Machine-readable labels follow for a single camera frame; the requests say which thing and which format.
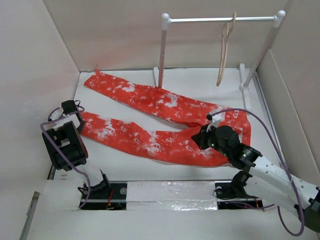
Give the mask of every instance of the white robotic arm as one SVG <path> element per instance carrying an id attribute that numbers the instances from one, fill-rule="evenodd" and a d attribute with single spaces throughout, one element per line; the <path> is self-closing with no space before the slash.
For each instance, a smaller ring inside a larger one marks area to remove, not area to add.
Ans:
<path id="1" fill-rule="evenodd" d="M 215 121 L 212 113 L 207 118 Z M 192 136 L 192 140 L 200 149 L 213 148 L 222 153 L 233 167 L 240 170 L 231 182 L 236 195 L 256 196 L 273 203 L 298 217 L 307 228 L 320 233 L 320 192 L 316 185 L 291 175 L 259 151 L 241 143 L 237 132 L 230 126 L 215 127 L 211 122 L 202 126 L 200 132 Z"/>

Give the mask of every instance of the bolt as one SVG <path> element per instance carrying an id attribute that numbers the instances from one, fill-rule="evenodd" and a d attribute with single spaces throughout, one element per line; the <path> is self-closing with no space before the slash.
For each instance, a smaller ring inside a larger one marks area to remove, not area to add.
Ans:
<path id="1" fill-rule="evenodd" d="M 127 189 L 125 187 L 120 189 L 120 194 L 125 195 L 127 193 Z"/>
<path id="2" fill-rule="evenodd" d="M 215 191 L 216 191 L 217 194 L 222 194 L 222 187 L 217 186 L 217 187 L 215 188 Z"/>

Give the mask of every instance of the white rod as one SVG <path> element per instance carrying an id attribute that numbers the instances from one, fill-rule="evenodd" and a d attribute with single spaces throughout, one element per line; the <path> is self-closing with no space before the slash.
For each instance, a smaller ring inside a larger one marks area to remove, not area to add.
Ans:
<path id="1" fill-rule="evenodd" d="M 164 79 L 166 38 L 167 38 L 167 30 L 162 30 L 160 61 L 159 61 L 159 77 L 158 77 L 158 87 L 159 88 L 162 88 L 162 82 Z"/>
<path id="2" fill-rule="evenodd" d="M 162 34 L 161 34 L 161 49 L 160 49 L 159 76 L 158 76 L 159 88 L 162 88 L 162 82 L 164 79 L 166 39 L 167 39 L 167 30 L 168 30 L 169 22 L 170 22 L 169 14 L 168 13 L 162 14 Z"/>
<path id="3" fill-rule="evenodd" d="M 286 15 L 286 12 L 281 10 L 281 11 L 278 11 L 278 13 L 276 14 L 276 18 L 275 18 L 275 21 L 274 21 L 274 24 L 271 28 L 271 30 L 269 31 L 268 35 L 266 36 L 265 38 L 265 41 L 261 47 L 261 50 L 260 52 L 258 53 L 258 56 L 253 64 L 253 67 L 251 68 L 251 71 L 248 75 L 248 77 L 246 78 L 245 82 L 243 82 L 240 86 L 240 89 L 248 89 L 249 88 L 249 83 L 252 79 L 252 77 L 254 76 L 262 58 L 264 57 L 266 51 L 268 50 L 269 48 L 269 45 L 270 45 L 270 42 L 273 40 L 273 37 L 274 37 L 274 34 L 276 33 L 276 30 L 277 28 L 279 27 L 282 19 L 284 18 L 284 16 Z"/>
<path id="4" fill-rule="evenodd" d="M 276 16 L 248 16 L 236 17 L 236 22 L 273 22 Z M 212 17 L 212 18 L 170 18 L 169 24 L 186 24 L 186 23 L 228 23 L 232 22 L 233 17 Z"/>

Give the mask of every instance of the white table surface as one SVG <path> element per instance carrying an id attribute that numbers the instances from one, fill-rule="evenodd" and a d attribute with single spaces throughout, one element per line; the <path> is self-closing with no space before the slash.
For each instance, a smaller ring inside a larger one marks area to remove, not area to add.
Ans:
<path id="1" fill-rule="evenodd" d="M 155 84 L 152 70 L 106 71 L 133 83 Z M 227 68 L 219 87 L 215 86 L 218 69 L 166 69 L 163 87 L 169 91 L 197 100 L 243 108 L 239 90 L 240 78 L 236 68 Z M 178 131 L 184 126 L 166 122 L 141 113 L 100 93 L 84 87 L 92 73 L 80 75 L 74 99 L 81 100 L 87 111 L 123 121 L 134 121 L 147 130 Z M 250 84 L 252 111 L 271 129 L 266 109 L 259 100 L 256 87 Z M 251 145 L 278 164 L 278 158 L 262 126 L 248 117 L 251 123 Z M 232 179 L 238 172 L 229 166 L 195 167 L 163 163 L 137 157 L 104 146 L 83 137 L 91 164 L 101 168 L 111 181 L 150 180 L 221 180 Z M 74 171 L 56 171 L 40 195 L 30 227 L 28 240 L 317 240 L 316 233 L 305 229 L 301 237 L 289 235 L 282 227 L 275 208 L 261 210 L 79 210 L 83 180 Z M 282 211 L 289 229 L 298 232 L 300 222 Z"/>

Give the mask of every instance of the red pants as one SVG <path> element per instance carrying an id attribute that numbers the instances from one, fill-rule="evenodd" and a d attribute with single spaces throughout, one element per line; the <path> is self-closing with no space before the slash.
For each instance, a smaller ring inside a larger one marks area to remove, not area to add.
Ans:
<path id="1" fill-rule="evenodd" d="M 199 150 L 191 136 L 208 123 L 206 115 L 227 107 L 181 96 L 156 86 L 133 84 L 119 77 L 96 71 L 84 85 L 107 97 L 169 122 L 185 124 L 189 128 L 175 131 L 147 131 L 134 122 L 82 113 L 86 121 L 82 135 L 122 152 L 175 164 L 203 167 L 228 163 L 225 156 L 208 148 Z M 242 134 L 242 142 L 249 145 L 251 126 L 244 112 L 223 113 L 220 126 L 231 126 Z"/>

